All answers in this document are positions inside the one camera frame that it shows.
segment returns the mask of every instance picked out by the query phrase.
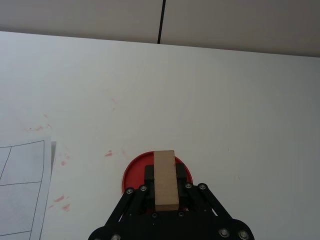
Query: white table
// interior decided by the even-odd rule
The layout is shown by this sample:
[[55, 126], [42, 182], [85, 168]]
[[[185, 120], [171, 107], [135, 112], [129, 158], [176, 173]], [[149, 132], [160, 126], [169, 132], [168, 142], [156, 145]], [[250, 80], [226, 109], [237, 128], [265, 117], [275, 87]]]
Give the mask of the white table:
[[0, 83], [0, 133], [57, 141], [43, 240], [87, 239], [169, 149], [255, 239], [319, 235], [320, 58], [0, 32]]

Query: screw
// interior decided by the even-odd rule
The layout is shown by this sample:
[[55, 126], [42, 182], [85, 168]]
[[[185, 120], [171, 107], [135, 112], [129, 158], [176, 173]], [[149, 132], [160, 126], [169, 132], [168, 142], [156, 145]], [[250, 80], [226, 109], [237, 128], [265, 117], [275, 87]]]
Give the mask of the screw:
[[120, 240], [120, 235], [115, 234], [111, 237], [111, 240]]
[[227, 237], [230, 236], [229, 231], [228, 231], [227, 229], [225, 229], [225, 228], [220, 229], [220, 230], [219, 230], [219, 234], [220, 234], [220, 236], [223, 237], [223, 238], [227, 238]]
[[141, 191], [145, 191], [145, 190], [147, 190], [147, 187], [146, 187], [145, 185], [142, 185], [142, 186], [140, 187], [140, 190], [141, 190]]
[[134, 190], [132, 188], [128, 188], [125, 192], [127, 194], [132, 194], [134, 192]]
[[185, 187], [186, 187], [187, 189], [190, 189], [190, 188], [192, 187], [192, 184], [191, 184], [191, 183], [187, 183], [187, 184], [185, 185]]
[[248, 240], [249, 239], [249, 234], [244, 230], [238, 232], [238, 235], [242, 240]]
[[206, 185], [204, 185], [204, 184], [200, 184], [200, 185], [199, 185], [199, 188], [200, 188], [201, 190], [204, 190], [204, 189], [206, 189], [207, 187], [206, 187]]

